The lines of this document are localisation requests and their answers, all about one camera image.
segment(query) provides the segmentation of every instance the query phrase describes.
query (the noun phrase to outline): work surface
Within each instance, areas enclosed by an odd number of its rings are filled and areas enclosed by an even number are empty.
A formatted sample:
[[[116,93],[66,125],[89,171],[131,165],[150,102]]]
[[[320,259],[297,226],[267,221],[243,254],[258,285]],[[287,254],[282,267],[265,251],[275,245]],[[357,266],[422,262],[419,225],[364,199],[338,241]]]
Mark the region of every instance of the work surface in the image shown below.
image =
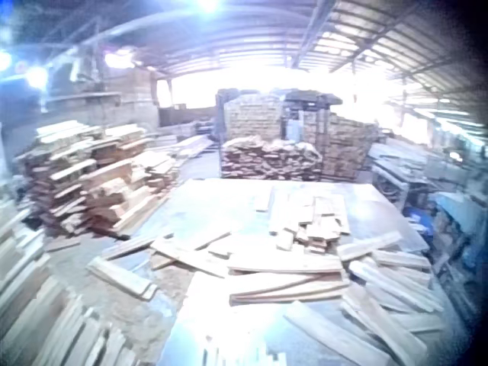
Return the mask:
[[[269,213],[257,213],[253,207],[256,196],[266,185],[274,185],[274,189],[280,191],[307,189],[317,193],[342,194],[352,233],[349,237],[341,238],[343,243],[351,241],[353,237],[363,239],[397,230],[403,236],[399,242],[403,251],[418,252],[428,248],[421,236],[409,227],[400,213],[373,186],[346,183],[222,179],[187,181],[144,224],[140,233],[160,230],[170,223],[175,238],[184,245],[185,238],[198,233],[207,224],[216,220],[230,220],[239,234],[249,235],[250,239],[256,235],[268,235]],[[249,346],[249,343],[265,341],[272,352],[287,352],[288,365],[352,364],[284,320],[281,314],[286,304],[231,307],[223,293],[222,281],[202,273],[194,276],[158,365],[200,365],[206,345],[205,336],[208,335],[220,339],[220,344],[232,343],[240,348],[237,352]],[[441,298],[448,301],[444,294]],[[328,300],[308,304],[323,314],[330,314],[345,329],[358,331],[353,323],[341,315],[339,303],[339,300]],[[448,323],[459,322],[450,304],[445,304],[445,309],[445,315],[452,318]],[[442,339],[449,339],[452,344],[453,337],[457,338],[455,332],[458,326],[452,331],[443,332]],[[422,335],[421,338],[431,349],[439,343],[438,333]]]

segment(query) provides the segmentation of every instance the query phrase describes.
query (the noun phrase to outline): workbench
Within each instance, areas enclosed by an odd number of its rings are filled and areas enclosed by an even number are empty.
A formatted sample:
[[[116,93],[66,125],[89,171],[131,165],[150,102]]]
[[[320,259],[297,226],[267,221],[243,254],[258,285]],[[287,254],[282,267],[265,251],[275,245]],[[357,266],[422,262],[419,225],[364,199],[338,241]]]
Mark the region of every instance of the workbench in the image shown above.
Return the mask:
[[[237,233],[249,235],[249,239],[256,238],[256,235],[268,235],[269,213],[256,212],[253,202],[269,185],[273,185],[275,190],[288,192],[307,189],[322,194],[326,192],[342,194],[345,198],[351,235],[343,236],[341,243],[351,242],[353,237],[363,239],[397,230],[403,236],[398,243],[403,251],[421,252],[428,249],[422,237],[410,228],[395,207],[372,185],[349,183],[217,178],[190,180],[172,193],[169,201],[141,227],[140,232],[141,234],[148,231],[154,233],[154,230],[161,230],[170,223],[178,242],[184,245],[185,238],[198,233],[207,224],[215,220],[222,222],[231,220],[238,224]],[[207,343],[205,336],[208,335],[230,342],[235,348],[240,348],[236,350],[237,352],[244,352],[243,349],[251,344],[265,342],[272,352],[287,353],[288,366],[352,364],[286,321],[282,317],[286,304],[231,307],[223,291],[222,281],[201,272],[194,276],[158,366],[201,365]],[[446,336],[449,339],[445,344],[450,345],[451,338],[458,337],[460,332],[458,329],[462,325],[448,303],[447,297],[443,293],[440,296],[443,302],[445,300],[444,314],[450,318],[448,322],[456,323],[452,329],[442,333],[442,339]],[[380,348],[383,347],[341,314],[340,300],[317,301],[307,305],[326,314],[330,320],[345,329],[360,337],[366,337],[369,342],[373,342]],[[422,336],[422,339],[434,349],[439,334],[429,333]]]

